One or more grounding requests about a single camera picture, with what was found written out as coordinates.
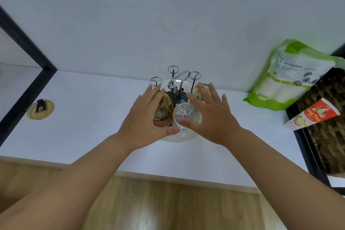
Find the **amber glass cup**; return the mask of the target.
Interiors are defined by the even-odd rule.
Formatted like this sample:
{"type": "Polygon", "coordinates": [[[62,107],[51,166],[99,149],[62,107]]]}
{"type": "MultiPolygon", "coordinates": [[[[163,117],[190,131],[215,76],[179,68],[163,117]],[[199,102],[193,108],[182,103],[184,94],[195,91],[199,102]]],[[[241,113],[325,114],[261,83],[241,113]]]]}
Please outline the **amber glass cup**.
{"type": "Polygon", "coordinates": [[[156,128],[166,128],[172,125],[174,106],[171,96],[164,93],[153,116],[153,125],[156,128]]]}

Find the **red and white tube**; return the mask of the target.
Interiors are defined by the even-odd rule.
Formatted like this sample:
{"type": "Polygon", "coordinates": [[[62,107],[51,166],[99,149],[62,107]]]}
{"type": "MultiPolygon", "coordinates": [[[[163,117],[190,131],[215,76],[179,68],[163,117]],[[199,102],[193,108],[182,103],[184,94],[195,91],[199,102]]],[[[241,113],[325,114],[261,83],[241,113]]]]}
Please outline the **red and white tube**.
{"type": "Polygon", "coordinates": [[[296,131],[334,118],[338,115],[340,115],[339,110],[330,101],[321,98],[312,106],[290,119],[284,124],[284,127],[296,131]]]}

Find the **green and white pouch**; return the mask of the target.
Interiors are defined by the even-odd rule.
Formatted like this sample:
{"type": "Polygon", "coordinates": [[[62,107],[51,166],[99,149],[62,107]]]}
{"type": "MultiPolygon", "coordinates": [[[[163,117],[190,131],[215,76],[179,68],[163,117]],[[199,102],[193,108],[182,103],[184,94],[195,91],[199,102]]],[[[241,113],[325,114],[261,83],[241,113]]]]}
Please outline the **green and white pouch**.
{"type": "Polygon", "coordinates": [[[345,70],[345,59],[287,39],[270,53],[270,66],[243,99],[252,106],[282,111],[312,88],[329,70],[345,70]]]}

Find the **metal cup rack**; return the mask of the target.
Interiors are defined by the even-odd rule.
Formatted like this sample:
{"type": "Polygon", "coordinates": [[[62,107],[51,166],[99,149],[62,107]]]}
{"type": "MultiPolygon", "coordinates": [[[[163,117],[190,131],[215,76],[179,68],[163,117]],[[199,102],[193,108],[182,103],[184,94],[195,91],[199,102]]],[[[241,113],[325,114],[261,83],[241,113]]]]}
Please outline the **metal cup rack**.
{"type": "Polygon", "coordinates": [[[170,97],[175,107],[181,102],[187,102],[187,99],[181,101],[181,98],[187,98],[187,89],[184,89],[183,85],[192,80],[192,85],[187,85],[187,88],[190,88],[190,93],[192,93],[195,82],[201,79],[201,74],[198,71],[180,71],[176,65],[169,66],[168,72],[172,75],[172,78],[168,81],[166,87],[167,91],[170,91],[170,97]]]}

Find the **person's left forearm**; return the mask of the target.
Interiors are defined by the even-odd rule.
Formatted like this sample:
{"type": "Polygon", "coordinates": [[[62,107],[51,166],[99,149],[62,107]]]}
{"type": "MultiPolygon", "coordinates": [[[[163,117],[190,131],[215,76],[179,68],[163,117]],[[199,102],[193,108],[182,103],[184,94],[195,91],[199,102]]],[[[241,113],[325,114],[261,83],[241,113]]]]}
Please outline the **person's left forearm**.
{"type": "Polygon", "coordinates": [[[76,230],[119,166],[133,137],[116,133],[0,214],[0,230],[76,230]]]}

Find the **round gold grommet cover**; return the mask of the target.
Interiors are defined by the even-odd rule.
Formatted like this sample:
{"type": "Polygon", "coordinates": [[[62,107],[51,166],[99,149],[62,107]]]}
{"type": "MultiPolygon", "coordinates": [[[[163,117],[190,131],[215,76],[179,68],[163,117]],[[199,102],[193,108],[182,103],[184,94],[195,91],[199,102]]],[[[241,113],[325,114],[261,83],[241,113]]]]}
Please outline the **round gold grommet cover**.
{"type": "Polygon", "coordinates": [[[53,111],[54,102],[47,99],[39,99],[28,108],[26,116],[32,120],[43,120],[50,116],[53,111]]]}

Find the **beige rimmed glass cup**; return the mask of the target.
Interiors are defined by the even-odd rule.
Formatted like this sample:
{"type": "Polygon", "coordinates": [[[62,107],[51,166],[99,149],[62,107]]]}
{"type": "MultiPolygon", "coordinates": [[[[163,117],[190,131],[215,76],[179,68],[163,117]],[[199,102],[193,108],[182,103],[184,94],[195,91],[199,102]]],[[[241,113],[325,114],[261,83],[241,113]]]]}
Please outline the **beige rimmed glass cup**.
{"type": "MultiPolygon", "coordinates": [[[[206,89],[207,93],[212,97],[211,92],[210,92],[209,85],[203,83],[203,86],[204,86],[204,88],[206,89]]],[[[202,93],[200,92],[200,89],[199,89],[198,85],[196,85],[196,86],[193,88],[192,94],[193,94],[196,98],[198,98],[200,101],[202,101],[202,102],[205,104],[205,99],[204,99],[202,93]]]]}

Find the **person's left hand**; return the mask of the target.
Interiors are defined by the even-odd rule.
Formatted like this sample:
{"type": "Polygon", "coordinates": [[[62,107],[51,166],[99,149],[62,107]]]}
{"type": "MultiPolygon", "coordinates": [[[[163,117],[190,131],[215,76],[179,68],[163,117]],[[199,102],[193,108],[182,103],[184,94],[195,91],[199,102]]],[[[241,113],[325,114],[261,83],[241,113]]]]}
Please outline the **person's left hand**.
{"type": "Polygon", "coordinates": [[[138,96],[119,131],[114,135],[116,142],[129,153],[166,137],[158,136],[153,125],[155,110],[165,93],[165,89],[160,87],[158,85],[153,88],[149,85],[145,92],[138,96]]]}

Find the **brown wicker basket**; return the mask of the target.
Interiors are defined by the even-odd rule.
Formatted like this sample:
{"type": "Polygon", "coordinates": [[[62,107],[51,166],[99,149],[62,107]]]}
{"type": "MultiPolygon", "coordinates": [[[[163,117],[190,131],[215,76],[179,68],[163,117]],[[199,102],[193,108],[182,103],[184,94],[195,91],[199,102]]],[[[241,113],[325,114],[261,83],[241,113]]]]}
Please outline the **brown wicker basket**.
{"type": "Polygon", "coordinates": [[[321,98],[333,104],[340,115],[307,129],[323,170],[330,176],[345,178],[345,70],[332,68],[297,104],[300,110],[305,110],[321,98]]]}

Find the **person's right forearm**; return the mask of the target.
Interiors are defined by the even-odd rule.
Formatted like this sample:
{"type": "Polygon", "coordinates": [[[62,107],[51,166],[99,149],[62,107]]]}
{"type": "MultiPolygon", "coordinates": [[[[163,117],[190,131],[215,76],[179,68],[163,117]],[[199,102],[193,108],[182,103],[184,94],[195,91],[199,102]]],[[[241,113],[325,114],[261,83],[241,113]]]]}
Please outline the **person's right forearm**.
{"type": "Polygon", "coordinates": [[[345,198],[240,128],[224,146],[246,170],[288,230],[345,230],[345,198]]]}

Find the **clear glass cup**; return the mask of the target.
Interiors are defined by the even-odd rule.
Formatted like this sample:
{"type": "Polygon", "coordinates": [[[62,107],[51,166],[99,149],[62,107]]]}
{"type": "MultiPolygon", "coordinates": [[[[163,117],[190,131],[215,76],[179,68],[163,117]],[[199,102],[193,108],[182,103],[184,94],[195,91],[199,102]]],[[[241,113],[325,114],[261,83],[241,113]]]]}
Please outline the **clear glass cup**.
{"type": "Polygon", "coordinates": [[[197,123],[202,122],[201,113],[196,109],[196,107],[192,103],[186,102],[177,105],[174,109],[172,117],[173,126],[179,128],[179,133],[177,133],[175,136],[183,139],[184,141],[194,139],[198,136],[196,132],[178,123],[178,120],[180,118],[187,118],[197,123]]]}

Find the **person's right hand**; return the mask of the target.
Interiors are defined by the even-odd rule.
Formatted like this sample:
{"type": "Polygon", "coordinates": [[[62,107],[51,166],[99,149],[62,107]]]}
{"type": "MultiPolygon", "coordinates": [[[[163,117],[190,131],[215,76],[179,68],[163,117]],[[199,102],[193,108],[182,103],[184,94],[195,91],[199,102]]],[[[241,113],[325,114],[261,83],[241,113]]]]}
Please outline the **person's right hand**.
{"type": "Polygon", "coordinates": [[[227,117],[222,109],[222,97],[219,96],[215,87],[212,92],[214,106],[206,106],[192,93],[187,93],[189,101],[201,113],[202,122],[199,130],[193,130],[203,138],[213,143],[226,146],[229,142],[238,137],[244,129],[232,115],[227,117]]]}

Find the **black metal frame bar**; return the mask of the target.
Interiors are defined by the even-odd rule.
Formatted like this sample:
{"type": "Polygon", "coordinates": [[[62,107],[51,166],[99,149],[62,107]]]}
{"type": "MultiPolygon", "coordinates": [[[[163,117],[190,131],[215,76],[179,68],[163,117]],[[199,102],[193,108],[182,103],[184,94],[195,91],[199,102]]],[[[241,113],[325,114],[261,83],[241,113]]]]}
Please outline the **black metal frame bar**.
{"type": "Polygon", "coordinates": [[[0,81],[0,94],[6,94],[9,90],[19,92],[18,96],[7,95],[4,99],[0,99],[0,105],[2,103],[9,105],[4,115],[0,115],[0,147],[2,147],[28,108],[57,72],[57,68],[1,5],[0,27],[39,67],[8,65],[14,68],[15,73],[5,75],[4,81],[0,81]]]}

